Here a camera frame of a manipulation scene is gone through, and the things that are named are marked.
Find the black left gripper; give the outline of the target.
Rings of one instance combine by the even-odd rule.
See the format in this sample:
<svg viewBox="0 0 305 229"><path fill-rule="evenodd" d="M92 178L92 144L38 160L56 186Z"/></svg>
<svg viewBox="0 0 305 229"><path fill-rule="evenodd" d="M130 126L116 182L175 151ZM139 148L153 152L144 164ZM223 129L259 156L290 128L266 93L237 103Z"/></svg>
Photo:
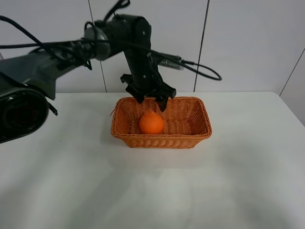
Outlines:
<svg viewBox="0 0 305 229"><path fill-rule="evenodd" d="M168 97L176 96L176 89L166 84L158 69L163 61L172 64L173 56L164 53L153 53L136 48L123 51L130 74L124 74L121 82L127 84L126 91L141 104L146 96L155 97L161 112L167 107Z"/></svg>

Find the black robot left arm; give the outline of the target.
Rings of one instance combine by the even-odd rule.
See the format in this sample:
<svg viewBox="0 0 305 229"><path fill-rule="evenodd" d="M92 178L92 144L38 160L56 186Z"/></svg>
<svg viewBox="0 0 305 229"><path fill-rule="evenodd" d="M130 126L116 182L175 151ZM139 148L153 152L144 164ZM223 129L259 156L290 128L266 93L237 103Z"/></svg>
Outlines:
<svg viewBox="0 0 305 229"><path fill-rule="evenodd" d="M87 22L78 41L44 44L30 53L0 62L0 141L27 136L38 130L54 100L56 81L91 60L107 60L124 53L130 74L121 76L126 91L138 103L153 97L160 110L174 98L176 90L166 84L158 70L165 55L151 50L151 26L142 16L118 14L111 21Z"/></svg>

